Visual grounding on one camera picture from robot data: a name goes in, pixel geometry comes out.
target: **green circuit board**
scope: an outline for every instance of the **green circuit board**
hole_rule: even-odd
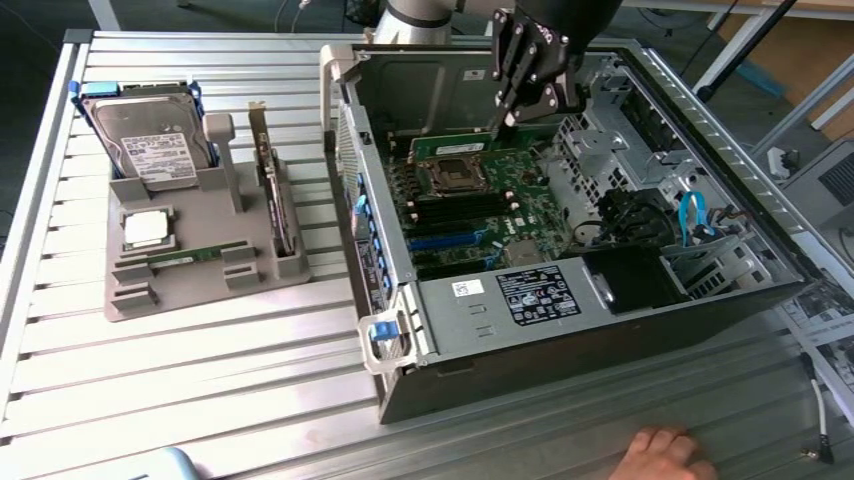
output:
[[[391,157],[386,161],[390,189],[407,239],[442,241],[452,235],[464,235],[466,231],[475,233],[478,238],[476,244],[411,251],[419,278],[443,278],[511,267],[514,261],[507,248],[512,250],[519,242],[524,242],[528,250],[535,242],[542,261],[558,258],[566,251],[570,240],[566,222],[531,152],[531,146],[543,137],[550,138],[551,133],[543,129],[528,130],[511,142],[492,142],[488,134],[479,133],[420,138],[412,142],[407,158]],[[478,188],[476,191],[446,197],[436,193],[435,177],[428,170],[435,168],[436,162],[448,159],[462,162],[459,165],[482,175],[482,182],[479,179],[476,184],[471,180],[467,183],[470,187],[475,184],[471,188]],[[447,224],[440,222],[434,224],[438,233],[424,233],[430,229],[410,218],[414,201],[454,200],[464,204],[467,199],[508,195],[507,192],[512,194],[508,202],[515,204],[514,208],[496,215],[467,219],[468,230],[443,233]]]

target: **barcode sticker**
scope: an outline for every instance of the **barcode sticker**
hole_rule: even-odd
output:
[[[483,293],[483,283],[480,280],[468,280],[466,282],[455,282],[451,284],[455,297],[467,297]]]
[[[454,153],[479,152],[483,150],[483,143],[467,143],[466,145],[450,145],[436,148],[436,155],[451,155]]]

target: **blue ram slot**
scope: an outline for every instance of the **blue ram slot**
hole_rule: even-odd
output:
[[[479,245],[483,238],[483,230],[474,233],[460,233],[447,237],[423,238],[410,242],[410,250],[435,250],[438,248],[460,247],[463,245]]]

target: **cpu socket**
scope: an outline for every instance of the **cpu socket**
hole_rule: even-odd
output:
[[[419,167],[430,174],[435,195],[483,192],[490,188],[476,156],[428,159]]]

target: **motherboard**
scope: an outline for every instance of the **motherboard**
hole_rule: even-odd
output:
[[[422,280],[556,259],[566,218],[536,165],[554,128],[392,139],[384,171]]]

